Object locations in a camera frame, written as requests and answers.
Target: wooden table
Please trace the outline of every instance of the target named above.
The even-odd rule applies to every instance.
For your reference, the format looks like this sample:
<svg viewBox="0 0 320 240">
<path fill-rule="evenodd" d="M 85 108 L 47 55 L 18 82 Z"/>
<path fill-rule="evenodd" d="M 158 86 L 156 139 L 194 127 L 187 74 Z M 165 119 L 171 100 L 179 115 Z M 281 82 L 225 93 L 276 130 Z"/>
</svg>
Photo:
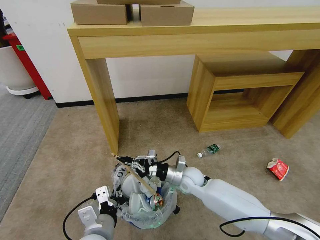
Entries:
<svg viewBox="0 0 320 240">
<path fill-rule="evenodd" d="M 195 9 L 191 26 L 74 24 L 68 33 L 114 153 L 119 115 L 105 58 L 294 50 L 288 63 L 306 73 L 271 122 L 290 138 L 320 109 L 320 7 Z"/>
</svg>

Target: wooden cube shelf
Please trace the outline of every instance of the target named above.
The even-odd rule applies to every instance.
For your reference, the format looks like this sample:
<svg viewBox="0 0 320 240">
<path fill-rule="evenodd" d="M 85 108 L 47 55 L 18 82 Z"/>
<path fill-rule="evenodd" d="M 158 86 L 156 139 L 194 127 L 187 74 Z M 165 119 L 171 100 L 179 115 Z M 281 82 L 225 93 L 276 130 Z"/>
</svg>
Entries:
<svg viewBox="0 0 320 240">
<path fill-rule="evenodd" d="M 196 55 L 187 106 L 199 132 L 264 126 L 303 73 L 268 52 Z"/>
</svg>

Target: cardboard box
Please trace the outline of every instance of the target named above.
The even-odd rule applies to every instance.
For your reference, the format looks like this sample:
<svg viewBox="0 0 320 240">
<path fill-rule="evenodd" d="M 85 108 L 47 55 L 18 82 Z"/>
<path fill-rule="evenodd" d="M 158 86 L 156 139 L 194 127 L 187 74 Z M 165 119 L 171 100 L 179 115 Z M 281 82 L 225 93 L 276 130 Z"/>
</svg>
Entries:
<svg viewBox="0 0 320 240">
<path fill-rule="evenodd" d="M 97 0 L 99 4 L 179 4 L 180 0 Z"/>
<path fill-rule="evenodd" d="M 77 24 L 125 25 L 132 16 L 132 5 L 105 5 L 96 0 L 77 0 L 71 3 Z"/>
<path fill-rule="evenodd" d="M 181 1 L 180 4 L 140 5 L 142 26 L 190 25 L 194 6 Z"/>
</svg>

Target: green label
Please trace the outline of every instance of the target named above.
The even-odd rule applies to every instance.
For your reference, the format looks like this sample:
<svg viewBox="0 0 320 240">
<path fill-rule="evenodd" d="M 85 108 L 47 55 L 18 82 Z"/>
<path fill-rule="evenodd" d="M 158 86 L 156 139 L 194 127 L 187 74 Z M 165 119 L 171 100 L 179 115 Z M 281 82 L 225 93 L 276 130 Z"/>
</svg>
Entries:
<svg viewBox="0 0 320 240">
<path fill-rule="evenodd" d="M 215 154 L 216 152 L 218 152 L 220 150 L 219 146 L 216 144 L 213 144 L 213 145 L 207 147 L 207 149 L 208 149 L 208 152 L 211 154 Z"/>
<path fill-rule="evenodd" d="M 17 47 L 17 49 L 18 49 L 19 51 L 24 51 L 24 48 L 23 48 L 22 45 L 16 45 L 16 47 Z"/>
</svg>

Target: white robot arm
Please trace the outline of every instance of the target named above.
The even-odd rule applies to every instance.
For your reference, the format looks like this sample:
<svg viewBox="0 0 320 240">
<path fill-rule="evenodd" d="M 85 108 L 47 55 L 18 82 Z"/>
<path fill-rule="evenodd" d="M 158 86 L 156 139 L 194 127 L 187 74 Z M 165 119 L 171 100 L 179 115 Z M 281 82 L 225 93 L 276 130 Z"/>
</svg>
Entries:
<svg viewBox="0 0 320 240">
<path fill-rule="evenodd" d="M 158 176 L 160 180 L 176 185 L 183 193 L 201 199 L 207 208 L 228 221 L 220 225 L 224 233 L 226 232 L 222 226 L 229 223 L 243 230 L 238 235 L 226 233 L 229 236 L 241 236 L 249 231 L 262 234 L 270 240 L 320 240 L 320 223 L 297 213 L 273 213 L 251 194 L 220 179 L 211 179 L 197 168 L 187 167 L 185 158 L 180 153 L 175 166 L 163 164 L 164 161 L 157 162 L 154 150 L 150 150 L 146 156 L 117 156 L 117 159 L 130 166 L 140 177 Z M 112 202 L 105 200 L 110 194 L 108 189 L 103 192 L 105 198 L 98 197 L 99 203 L 92 200 L 78 211 L 86 226 L 85 236 L 81 240 L 113 239 L 115 208 Z"/>
</svg>

